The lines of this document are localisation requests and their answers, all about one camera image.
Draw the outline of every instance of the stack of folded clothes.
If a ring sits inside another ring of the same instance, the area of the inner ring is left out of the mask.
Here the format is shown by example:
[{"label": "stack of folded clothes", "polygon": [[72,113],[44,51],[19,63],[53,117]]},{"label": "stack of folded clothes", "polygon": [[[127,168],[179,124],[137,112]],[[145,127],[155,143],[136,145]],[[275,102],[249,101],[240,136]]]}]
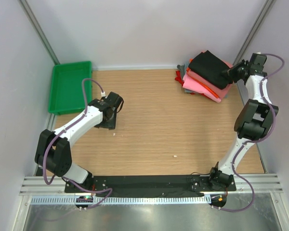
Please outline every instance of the stack of folded clothes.
[{"label": "stack of folded clothes", "polygon": [[199,93],[215,102],[221,102],[232,86],[232,82],[221,76],[221,72],[232,67],[211,52],[206,51],[190,60],[187,65],[178,65],[175,80],[185,92]]}]

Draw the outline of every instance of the robotic arm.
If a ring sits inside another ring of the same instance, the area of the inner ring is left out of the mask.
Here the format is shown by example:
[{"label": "robotic arm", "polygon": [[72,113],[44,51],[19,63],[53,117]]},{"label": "robotic arm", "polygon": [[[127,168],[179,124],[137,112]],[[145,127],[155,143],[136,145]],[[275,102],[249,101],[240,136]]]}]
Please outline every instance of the robotic arm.
[{"label": "robotic arm", "polygon": [[72,162],[71,147],[92,127],[115,129],[117,113],[121,110],[123,103],[122,97],[111,92],[107,97],[102,97],[100,100],[92,100],[86,110],[61,128],[55,131],[44,130],[39,137],[35,162],[43,166],[44,154],[51,140],[59,132],[74,124],[72,128],[67,129],[60,135],[49,150],[46,169],[58,177],[73,180],[84,189],[90,190],[93,185],[92,173]]},{"label": "robotic arm", "polygon": [[[267,75],[263,72],[263,65],[266,56],[254,53],[250,61],[242,61],[222,73],[222,76],[237,82],[242,79],[249,93],[249,100],[236,119],[234,131],[235,140],[227,152],[226,156],[211,169],[209,182],[219,187],[227,188],[233,182],[234,169],[238,166],[245,153],[268,133],[273,116],[269,106],[265,103],[261,95],[261,81]],[[266,89],[267,80],[262,83],[263,96],[270,103]],[[278,107],[272,105],[275,115],[278,113]]]}]

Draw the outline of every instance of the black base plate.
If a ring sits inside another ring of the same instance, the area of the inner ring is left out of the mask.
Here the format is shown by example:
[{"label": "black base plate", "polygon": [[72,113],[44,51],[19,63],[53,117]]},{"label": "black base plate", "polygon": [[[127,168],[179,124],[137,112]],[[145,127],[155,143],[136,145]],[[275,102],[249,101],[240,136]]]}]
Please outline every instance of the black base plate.
[{"label": "black base plate", "polygon": [[[157,197],[197,197],[201,192],[225,191],[214,188],[208,182],[208,176],[202,175],[166,175],[166,176],[95,176],[95,191],[112,188],[111,197],[157,198]],[[228,191],[236,191],[236,185],[228,187]]]}]

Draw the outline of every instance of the wooden floor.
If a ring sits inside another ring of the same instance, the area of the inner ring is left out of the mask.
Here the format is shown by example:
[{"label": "wooden floor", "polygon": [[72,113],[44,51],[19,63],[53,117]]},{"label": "wooden floor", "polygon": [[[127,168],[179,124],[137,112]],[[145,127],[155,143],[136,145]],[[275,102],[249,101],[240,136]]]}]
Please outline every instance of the wooden floor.
[{"label": "wooden floor", "polygon": [[[94,175],[208,173],[233,141],[241,98],[233,86],[227,99],[215,103],[184,93],[174,78],[174,70],[94,72],[93,79],[125,103],[115,130],[92,128],[76,142],[73,162]],[[100,98],[96,86],[93,97]],[[59,116],[56,127],[75,116]],[[238,172],[263,173],[256,146]]]}]

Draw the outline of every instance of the metal pole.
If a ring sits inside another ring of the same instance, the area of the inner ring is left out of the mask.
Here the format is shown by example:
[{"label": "metal pole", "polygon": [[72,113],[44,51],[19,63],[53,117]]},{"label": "metal pole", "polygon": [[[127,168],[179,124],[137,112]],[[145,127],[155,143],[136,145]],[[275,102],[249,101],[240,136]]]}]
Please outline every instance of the metal pole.
[{"label": "metal pole", "polygon": [[241,61],[245,51],[247,50],[247,47],[250,45],[251,41],[253,40],[253,38],[255,37],[258,29],[260,28],[263,20],[265,19],[265,17],[267,16],[267,14],[269,13],[270,9],[272,8],[273,4],[275,3],[276,0],[266,0],[265,4],[263,5],[254,25],[252,26],[249,34],[247,35],[239,53],[236,56],[236,59],[234,61],[234,65],[237,64],[238,62]]},{"label": "metal pole", "polygon": [[40,27],[34,13],[32,12],[29,4],[27,3],[26,0],[19,0],[20,5],[23,7],[26,15],[28,16],[29,21],[32,23],[35,31],[37,32],[40,40],[42,41],[43,45],[45,46],[48,54],[50,55],[51,59],[53,60],[53,63],[55,65],[60,64],[56,54],[54,53],[49,41],[47,40],[42,28]]}]

